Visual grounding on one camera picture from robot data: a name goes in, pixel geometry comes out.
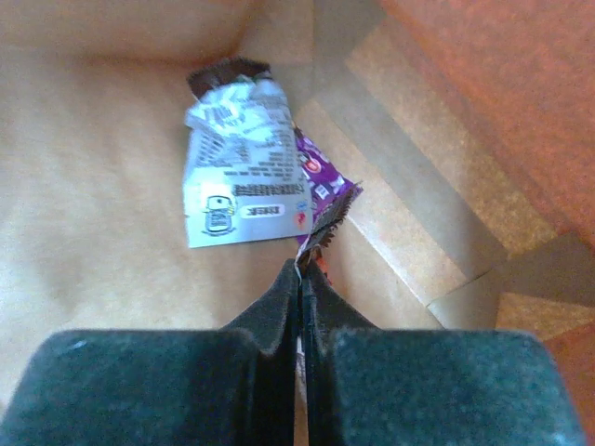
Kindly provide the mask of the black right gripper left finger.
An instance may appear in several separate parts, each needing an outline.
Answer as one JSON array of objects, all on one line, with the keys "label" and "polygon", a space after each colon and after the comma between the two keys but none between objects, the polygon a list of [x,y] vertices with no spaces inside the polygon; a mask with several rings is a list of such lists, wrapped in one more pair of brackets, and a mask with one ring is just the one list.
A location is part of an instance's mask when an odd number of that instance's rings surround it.
[{"label": "black right gripper left finger", "polygon": [[32,355],[5,445],[290,445],[298,275],[217,330],[78,330]]}]

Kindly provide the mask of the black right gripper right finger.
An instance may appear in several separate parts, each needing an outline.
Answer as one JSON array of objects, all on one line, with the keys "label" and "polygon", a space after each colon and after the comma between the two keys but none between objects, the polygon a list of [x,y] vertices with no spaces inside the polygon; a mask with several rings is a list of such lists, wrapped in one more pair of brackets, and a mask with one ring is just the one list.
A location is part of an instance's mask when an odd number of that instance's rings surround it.
[{"label": "black right gripper right finger", "polygon": [[313,445],[584,445],[555,361],[512,331],[388,330],[303,271]]}]

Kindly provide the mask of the purple candy packet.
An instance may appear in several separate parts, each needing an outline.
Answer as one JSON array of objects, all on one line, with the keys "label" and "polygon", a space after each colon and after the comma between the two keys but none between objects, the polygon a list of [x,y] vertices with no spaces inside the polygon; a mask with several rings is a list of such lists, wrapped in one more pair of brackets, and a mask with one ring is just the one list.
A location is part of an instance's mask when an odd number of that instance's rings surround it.
[{"label": "purple candy packet", "polygon": [[300,247],[295,262],[297,271],[304,274],[308,265],[320,256],[322,248],[332,242],[363,188],[360,183],[345,178],[297,126],[294,135],[312,201],[311,230],[298,238]]}]

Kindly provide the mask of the red paper bag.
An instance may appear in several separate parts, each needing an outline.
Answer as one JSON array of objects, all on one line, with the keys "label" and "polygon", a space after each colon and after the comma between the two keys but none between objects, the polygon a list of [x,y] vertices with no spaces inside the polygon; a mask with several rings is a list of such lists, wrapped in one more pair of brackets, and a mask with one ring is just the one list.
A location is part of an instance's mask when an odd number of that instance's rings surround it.
[{"label": "red paper bag", "polygon": [[3,2],[2,404],[51,334],[218,327],[296,252],[187,245],[186,79],[236,55],[363,184],[337,291],[388,328],[534,334],[592,434],[590,1]]}]

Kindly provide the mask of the brown chocolate candy packet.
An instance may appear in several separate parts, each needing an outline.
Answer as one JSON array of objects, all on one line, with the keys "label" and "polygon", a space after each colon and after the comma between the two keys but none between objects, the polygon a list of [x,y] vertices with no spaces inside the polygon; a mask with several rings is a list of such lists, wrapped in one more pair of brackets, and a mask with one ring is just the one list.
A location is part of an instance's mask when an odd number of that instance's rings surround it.
[{"label": "brown chocolate candy packet", "polygon": [[269,64],[224,59],[193,72],[182,195],[188,245],[302,236],[312,203],[287,97]]}]

